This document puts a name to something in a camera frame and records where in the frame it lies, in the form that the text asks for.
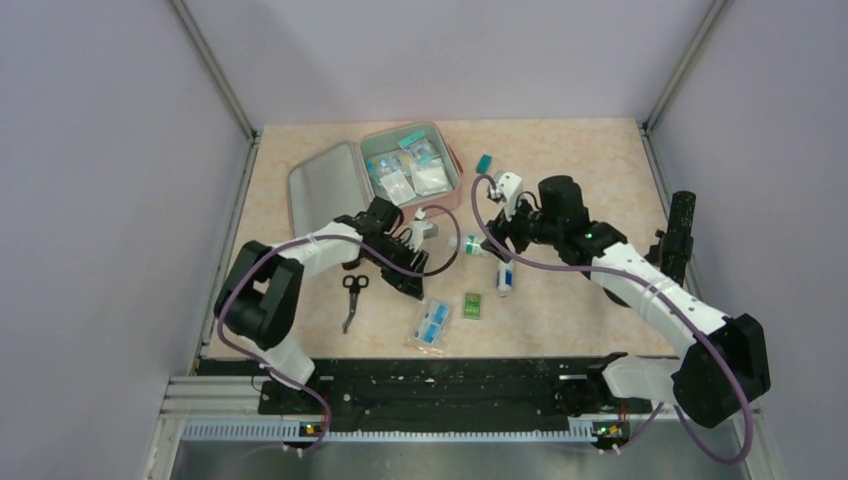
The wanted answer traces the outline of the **white blue bandage roll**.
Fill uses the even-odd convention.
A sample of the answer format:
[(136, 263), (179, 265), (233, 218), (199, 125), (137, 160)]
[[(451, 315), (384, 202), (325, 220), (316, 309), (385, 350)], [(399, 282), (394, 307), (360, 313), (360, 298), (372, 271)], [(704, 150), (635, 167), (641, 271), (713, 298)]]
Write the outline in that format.
[(514, 285), (514, 262), (500, 261), (497, 267), (496, 289), (501, 298), (506, 297), (513, 291)]

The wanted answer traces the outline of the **clear bottle green label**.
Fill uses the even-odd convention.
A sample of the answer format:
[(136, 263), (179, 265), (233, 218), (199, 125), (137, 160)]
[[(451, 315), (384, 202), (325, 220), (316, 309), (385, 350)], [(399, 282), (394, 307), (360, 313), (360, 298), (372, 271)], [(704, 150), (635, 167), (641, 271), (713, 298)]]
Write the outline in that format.
[(449, 247), (458, 254), (474, 256), (479, 258), (492, 258), (493, 255), (482, 248), (482, 239), (479, 235), (467, 234), (462, 236), (451, 235)]

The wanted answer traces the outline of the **blue bandage strip packet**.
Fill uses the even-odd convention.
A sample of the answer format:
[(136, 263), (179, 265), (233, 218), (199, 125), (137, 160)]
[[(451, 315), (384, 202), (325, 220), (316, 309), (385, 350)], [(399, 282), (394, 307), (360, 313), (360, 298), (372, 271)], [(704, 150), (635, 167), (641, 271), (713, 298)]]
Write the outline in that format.
[(450, 324), (452, 307), (437, 299), (423, 302), (414, 316), (413, 329), (406, 345), (432, 355), (442, 355)]

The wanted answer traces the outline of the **white gauze packet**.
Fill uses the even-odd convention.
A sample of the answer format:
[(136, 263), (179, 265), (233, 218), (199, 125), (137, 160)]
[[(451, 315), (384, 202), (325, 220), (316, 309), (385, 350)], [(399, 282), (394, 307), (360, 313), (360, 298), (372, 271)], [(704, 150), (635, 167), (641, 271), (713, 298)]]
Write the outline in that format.
[(451, 190), (451, 183), (443, 167), (414, 165), (411, 168), (414, 191), (422, 196), (441, 194)]
[(389, 200), (396, 206), (401, 206), (416, 198), (416, 192), (401, 171), (394, 171), (379, 179)]

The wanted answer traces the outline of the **teal topped swab packet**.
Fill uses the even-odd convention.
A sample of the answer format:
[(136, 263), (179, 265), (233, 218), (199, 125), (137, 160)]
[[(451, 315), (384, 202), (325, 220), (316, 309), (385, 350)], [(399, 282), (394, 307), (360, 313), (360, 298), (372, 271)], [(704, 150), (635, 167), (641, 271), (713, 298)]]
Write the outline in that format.
[(398, 146), (408, 153), (418, 164), (426, 164), (441, 155), (429, 141), (424, 130), (417, 130), (402, 138)]

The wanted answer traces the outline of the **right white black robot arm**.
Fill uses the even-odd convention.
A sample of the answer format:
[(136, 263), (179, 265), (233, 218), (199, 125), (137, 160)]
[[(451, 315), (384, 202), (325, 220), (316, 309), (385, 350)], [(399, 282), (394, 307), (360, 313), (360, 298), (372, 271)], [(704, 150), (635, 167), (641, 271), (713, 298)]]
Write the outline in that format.
[(579, 184), (556, 175), (525, 199), (514, 172), (480, 175), (500, 212), (484, 221), (471, 199), (485, 250), (546, 271), (579, 272), (637, 313), (668, 342), (673, 358), (611, 354), (588, 375), (586, 397), (600, 412), (626, 398), (664, 402), (695, 424), (713, 428), (736, 414), (753, 421), (753, 401), (771, 388), (764, 329), (748, 314), (732, 317), (683, 286), (677, 257), (651, 261), (612, 225), (593, 220)]

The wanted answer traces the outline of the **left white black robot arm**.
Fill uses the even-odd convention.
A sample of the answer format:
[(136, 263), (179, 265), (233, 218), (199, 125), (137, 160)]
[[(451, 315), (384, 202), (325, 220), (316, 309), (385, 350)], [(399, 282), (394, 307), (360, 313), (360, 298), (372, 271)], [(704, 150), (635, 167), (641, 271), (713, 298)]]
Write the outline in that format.
[(423, 297), (428, 276), (425, 240), (437, 226), (419, 210), (404, 227), (399, 207), (376, 198), (366, 210), (340, 215), (325, 227), (276, 246), (249, 241), (239, 250), (213, 307), (218, 336), (243, 341), (240, 352), (284, 384), (283, 401), (297, 413), (319, 404), (320, 386), (309, 379), (315, 365), (292, 328), (303, 282), (336, 266), (368, 260), (400, 293)]

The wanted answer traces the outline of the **pink medicine kit case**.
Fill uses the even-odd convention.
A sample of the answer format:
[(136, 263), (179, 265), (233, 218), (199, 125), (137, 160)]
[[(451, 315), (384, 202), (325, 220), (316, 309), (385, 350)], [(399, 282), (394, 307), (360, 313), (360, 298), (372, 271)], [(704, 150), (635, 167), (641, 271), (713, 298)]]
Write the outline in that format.
[(441, 130), (418, 122), (345, 139), (297, 163), (288, 176), (289, 219), (296, 236), (365, 210), (375, 198), (410, 220), (431, 204), (461, 204), (463, 168)]

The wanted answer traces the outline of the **black medical scissors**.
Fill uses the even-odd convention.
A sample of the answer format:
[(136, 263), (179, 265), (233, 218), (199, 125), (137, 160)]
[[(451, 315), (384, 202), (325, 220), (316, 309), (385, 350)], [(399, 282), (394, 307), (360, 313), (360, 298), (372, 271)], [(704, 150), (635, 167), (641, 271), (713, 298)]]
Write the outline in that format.
[(342, 286), (348, 291), (349, 306), (348, 315), (342, 325), (342, 332), (347, 334), (355, 318), (361, 291), (369, 286), (370, 279), (367, 275), (346, 275), (342, 280)]

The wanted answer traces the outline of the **small teal box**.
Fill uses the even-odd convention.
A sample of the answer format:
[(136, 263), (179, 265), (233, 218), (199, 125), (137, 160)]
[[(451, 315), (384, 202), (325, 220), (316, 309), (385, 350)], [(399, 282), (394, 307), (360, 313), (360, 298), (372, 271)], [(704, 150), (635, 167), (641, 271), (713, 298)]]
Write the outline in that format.
[(489, 172), (491, 165), (492, 157), (488, 154), (483, 154), (475, 167), (475, 172), (480, 175), (485, 175)]

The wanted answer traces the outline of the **small green box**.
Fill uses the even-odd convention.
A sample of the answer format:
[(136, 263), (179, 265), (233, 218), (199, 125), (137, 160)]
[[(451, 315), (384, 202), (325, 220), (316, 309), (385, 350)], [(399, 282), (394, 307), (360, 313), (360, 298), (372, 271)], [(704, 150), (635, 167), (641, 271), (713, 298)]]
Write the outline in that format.
[(464, 295), (462, 317), (469, 320), (480, 320), (482, 296), (479, 293), (467, 292)]

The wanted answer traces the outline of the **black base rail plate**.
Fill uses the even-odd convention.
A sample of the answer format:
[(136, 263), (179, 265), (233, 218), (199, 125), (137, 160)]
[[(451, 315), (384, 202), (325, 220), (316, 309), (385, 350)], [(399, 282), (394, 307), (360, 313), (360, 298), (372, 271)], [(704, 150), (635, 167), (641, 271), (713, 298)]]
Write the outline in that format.
[(592, 415), (647, 414), (648, 400), (591, 399), (597, 357), (318, 359), (301, 393), (261, 379), (251, 360), (203, 360), (201, 376), (248, 376), (256, 412), (305, 420), (301, 432), (565, 432)]

